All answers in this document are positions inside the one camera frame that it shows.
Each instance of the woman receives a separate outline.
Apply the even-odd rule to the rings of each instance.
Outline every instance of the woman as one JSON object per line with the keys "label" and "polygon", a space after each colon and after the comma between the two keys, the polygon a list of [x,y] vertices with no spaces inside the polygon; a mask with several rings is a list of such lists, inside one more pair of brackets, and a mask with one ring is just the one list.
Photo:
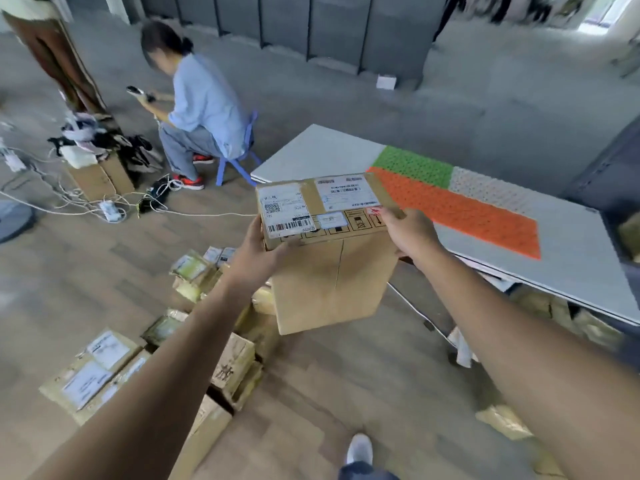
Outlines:
{"label": "woman", "polygon": [[150,22],[142,28],[141,45],[149,64],[173,78],[175,96],[157,95],[156,99],[175,104],[166,112],[146,96],[138,100],[162,121],[160,141],[174,179],[185,189],[201,190],[204,181],[194,164],[242,156],[247,151],[244,133],[249,119],[220,69],[194,54],[191,40],[180,38],[164,23]]}

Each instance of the wall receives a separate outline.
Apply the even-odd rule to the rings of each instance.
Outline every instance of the wall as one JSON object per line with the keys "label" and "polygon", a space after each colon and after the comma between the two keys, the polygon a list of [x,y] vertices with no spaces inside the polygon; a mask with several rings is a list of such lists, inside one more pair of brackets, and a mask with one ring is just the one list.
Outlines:
{"label": "wall", "polygon": [[607,32],[607,37],[629,41],[640,31],[640,0],[631,0],[618,21]]}

